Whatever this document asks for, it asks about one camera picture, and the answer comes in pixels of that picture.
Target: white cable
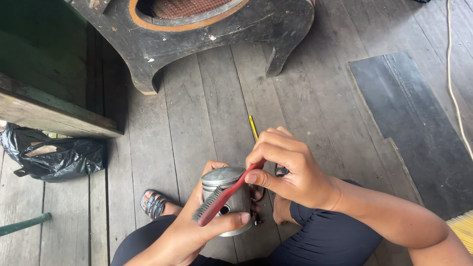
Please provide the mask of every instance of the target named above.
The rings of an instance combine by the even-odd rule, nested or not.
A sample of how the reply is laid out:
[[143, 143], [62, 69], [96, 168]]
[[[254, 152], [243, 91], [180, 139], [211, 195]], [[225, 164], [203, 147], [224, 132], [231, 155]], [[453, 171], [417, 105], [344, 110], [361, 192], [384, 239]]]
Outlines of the white cable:
[[448, 50], [447, 50], [447, 78], [448, 78], [448, 90], [450, 91], [450, 95], [452, 96], [453, 103], [455, 104], [456, 108], [456, 117], [458, 118], [458, 125], [460, 126], [460, 132], [462, 133], [463, 141], [465, 141], [466, 148], [470, 153], [470, 156], [473, 160], [473, 152], [470, 144], [468, 143], [465, 132], [463, 130], [463, 123], [462, 117], [460, 116], [460, 108], [458, 108], [458, 103], [456, 102], [455, 95], [453, 95], [452, 90], [452, 75], [450, 73], [450, 54], [452, 53], [452, 14], [450, 12], [450, 0], [447, 0], [447, 22], [448, 22]]

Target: orange trim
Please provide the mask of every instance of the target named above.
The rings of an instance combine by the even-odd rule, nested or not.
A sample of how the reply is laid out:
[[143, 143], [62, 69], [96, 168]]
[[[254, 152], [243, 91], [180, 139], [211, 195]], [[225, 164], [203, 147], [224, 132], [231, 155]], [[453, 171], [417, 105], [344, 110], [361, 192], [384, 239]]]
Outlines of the orange trim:
[[159, 31], [185, 31], [185, 30], [190, 30], [190, 29], [196, 29], [200, 27], [204, 27], [207, 25], [210, 25], [212, 23], [215, 23], [219, 20], [222, 20], [231, 14], [235, 13], [237, 10], [242, 8], [249, 0], [243, 0], [241, 3], [237, 4], [236, 6], [230, 8], [229, 10], [222, 12], [214, 17], [207, 18], [201, 21], [197, 21], [194, 23], [190, 24], [185, 24], [185, 25], [177, 25], [177, 26], [159, 26], [159, 25], [154, 25], [149, 22], [144, 21], [140, 17], [138, 17], [138, 14], [136, 14], [136, 3], [138, 3], [138, 0], [130, 0], [130, 4], [128, 6], [129, 11], [130, 11], [130, 16], [133, 19], [133, 22], [136, 23], [136, 25], [150, 29], [150, 30], [159, 30]]

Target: black pants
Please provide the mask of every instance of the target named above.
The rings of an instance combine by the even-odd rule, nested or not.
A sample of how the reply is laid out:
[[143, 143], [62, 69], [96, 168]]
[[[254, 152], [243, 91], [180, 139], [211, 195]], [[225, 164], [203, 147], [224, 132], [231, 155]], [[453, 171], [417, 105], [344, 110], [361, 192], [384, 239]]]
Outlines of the black pants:
[[[359, 186], [353, 181], [346, 181]], [[290, 205], [290, 213], [303, 228], [264, 259], [269, 265], [362, 266], [382, 240], [370, 227], [343, 213], [310, 209], [294, 202]], [[118, 247], [111, 266], [122, 266], [145, 250], [175, 218], [175, 215], [158, 217], [131, 233]], [[230, 263], [199, 255], [191, 265], [216, 266]]]

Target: hand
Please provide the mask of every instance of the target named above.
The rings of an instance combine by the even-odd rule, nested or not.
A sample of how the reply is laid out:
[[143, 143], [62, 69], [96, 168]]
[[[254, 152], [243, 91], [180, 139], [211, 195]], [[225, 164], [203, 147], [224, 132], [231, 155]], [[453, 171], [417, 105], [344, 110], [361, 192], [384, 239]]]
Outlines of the hand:
[[283, 127], [261, 132], [253, 151], [246, 158], [246, 167], [263, 158], [285, 166], [290, 173], [277, 178], [255, 169], [245, 176], [245, 182], [263, 186], [309, 208], [332, 210], [340, 199], [335, 177], [324, 174], [307, 145]]
[[[224, 162], [209, 161], [202, 175], [223, 166], [229, 165]], [[202, 203], [203, 190], [202, 183], [199, 181], [176, 220], [156, 242], [133, 258], [129, 264], [135, 265], [140, 262], [137, 265], [189, 265], [205, 247], [205, 243], [219, 234], [242, 227], [250, 219], [249, 213], [229, 213], [212, 219], [204, 227], [199, 227], [191, 217]]]

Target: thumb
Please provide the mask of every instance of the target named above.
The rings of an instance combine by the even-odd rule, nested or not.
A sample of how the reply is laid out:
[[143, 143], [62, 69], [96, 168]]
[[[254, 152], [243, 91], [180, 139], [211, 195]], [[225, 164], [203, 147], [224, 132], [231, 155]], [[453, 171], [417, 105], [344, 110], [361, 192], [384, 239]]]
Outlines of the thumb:
[[244, 226], [250, 220], [249, 213], [229, 213], [221, 215], [212, 219], [206, 226], [204, 226], [204, 237], [207, 241], [223, 234], [236, 230]]
[[276, 192], [277, 194], [279, 194], [283, 186], [282, 180], [260, 169], [249, 171], [248, 174], [246, 174], [245, 176], [245, 182], [248, 184], [263, 186], [269, 190]]

